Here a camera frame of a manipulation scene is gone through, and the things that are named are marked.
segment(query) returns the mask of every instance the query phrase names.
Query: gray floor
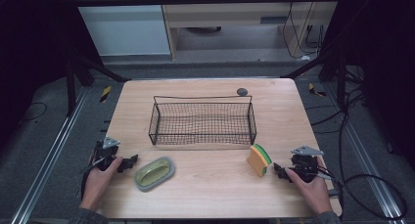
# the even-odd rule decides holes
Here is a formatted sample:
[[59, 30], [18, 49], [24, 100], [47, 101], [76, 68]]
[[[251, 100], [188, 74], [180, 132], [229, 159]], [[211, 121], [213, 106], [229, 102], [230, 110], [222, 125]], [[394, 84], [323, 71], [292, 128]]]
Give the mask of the gray floor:
[[[108, 63], [107, 68], [134, 79], [278, 77], [306, 62], [290, 57], [275, 26], [222, 27], [221, 31], [215, 33], [183, 29], [180, 35], [174, 61], [146, 60], [141, 61], [140, 65], [122, 66]], [[312, 41], [316, 35], [318, 34], [311, 34], [309, 40]], [[335, 95], [330, 94], [334, 92], [335, 81], [320, 83], [316, 78], [318, 70], [319, 67], [316, 67], [296, 79], [311, 123], [320, 121], [337, 110], [332, 99]], [[75, 213], [79, 204], [79, 170], [87, 163], [95, 142], [105, 137], [107, 121], [112, 118], [122, 90], [122, 83], [108, 79], [99, 72], [92, 72], [96, 78], [92, 87], [80, 87], [77, 84], [77, 93], [86, 93], [84, 105], [62, 150], [59, 151], [58, 159], [53, 163], [54, 167], [40, 195], [35, 197], [35, 206], [29, 210], [30, 220], [33, 222], [61, 223]], [[311, 94], [308, 90], [309, 83], [313, 83], [317, 91], [324, 91], [329, 96]], [[112, 86], [109, 98], [105, 103], [100, 103], [103, 89], [108, 85]], [[351, 92], [356, 87], [358, 86], [350, 83], [347, 85], [347, 91]], [[17, 212], [65, 123], [66, 81], [59, 79], [39, 88], [33, 102], [41, 104], [33, 104], [28, 109], [24, 117], [26, 120], [8, 142], [9, 153], [0, 160], [0, 220], [4, 220], [5, 223], [8, 223]], [[341, 167], [345, 177], [368, 171], [382, 176], [399, 189], [407, 201], [409, 210], [403, 221], [389, 222], [366, 211], [349, 194], [345, 194], [344, 223], [415, 223], [415, 197], [412, 189], [415, 186], [415, 173], [402, 155], [388, 152], [383, 132], [364, 107], [364, 101], [350, 106], [349, 121], [343, 133], [342, 143], [339, 144], [339, 133], [328, 132], [339, 129], [341, 121], [339, 115], [313, 126], [319, 146], [325, 152], [324, 158], [328, 169], [337, 178], [341, 177]], [[339, 164], [340, 152], [342, 164]], [[393, 208], [394, 204], [387, 202], [386, 207], [383, 207], [379, 203], [384, 203], [385, 200], [398, 201], [393, 193], [391, 198], [388, 197], [390, 189], [386, 189], [385, 192], [382, 190], [382, 184], [368, 182], [366, 178], [353, 181], [350, 188], [364, 204], [380, 213]], [[280, 221], [299, 223], [298, 219]], [[270, 223], [277, 223], [277, 220], [270, 220]]]

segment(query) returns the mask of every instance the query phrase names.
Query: wire basket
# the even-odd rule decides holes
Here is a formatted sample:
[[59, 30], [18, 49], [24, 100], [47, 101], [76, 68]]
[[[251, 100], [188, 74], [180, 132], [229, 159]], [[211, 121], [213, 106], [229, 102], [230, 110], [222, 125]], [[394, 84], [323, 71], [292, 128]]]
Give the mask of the wire basket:
[[154, 99], [149, 129], [153, 145], [254, 143], [252, 96]]

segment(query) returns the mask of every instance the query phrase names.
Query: sponge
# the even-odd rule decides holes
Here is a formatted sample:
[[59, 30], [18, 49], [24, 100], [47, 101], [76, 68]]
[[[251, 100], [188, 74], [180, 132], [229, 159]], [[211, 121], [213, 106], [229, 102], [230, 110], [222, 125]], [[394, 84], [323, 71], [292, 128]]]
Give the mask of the sponge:
[[259, 177], [263, 177], [266, 173], [266, 168], [272, 161], [263, 147], [255, 144], [251, 146], [251, 154], [247, 158], [247, 162]]

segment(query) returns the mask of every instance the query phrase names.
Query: black pole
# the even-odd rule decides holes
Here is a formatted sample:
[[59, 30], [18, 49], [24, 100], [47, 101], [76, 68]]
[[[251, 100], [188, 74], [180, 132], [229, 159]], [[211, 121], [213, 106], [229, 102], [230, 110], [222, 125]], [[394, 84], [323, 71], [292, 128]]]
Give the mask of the black pole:
[[76, 7], [151, 6], [185, 4], [234, 4], [280, 2], [332, 2], [340, 0], [53, 0], [54, 4], [71, 4]]

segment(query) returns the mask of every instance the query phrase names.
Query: wall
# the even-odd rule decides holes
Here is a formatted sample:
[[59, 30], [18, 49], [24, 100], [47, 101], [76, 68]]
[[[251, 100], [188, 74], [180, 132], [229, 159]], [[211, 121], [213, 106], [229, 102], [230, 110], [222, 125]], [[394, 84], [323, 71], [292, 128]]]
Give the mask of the wall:
[[170, 55], [161, 6], [79, 11], [100, 56]]

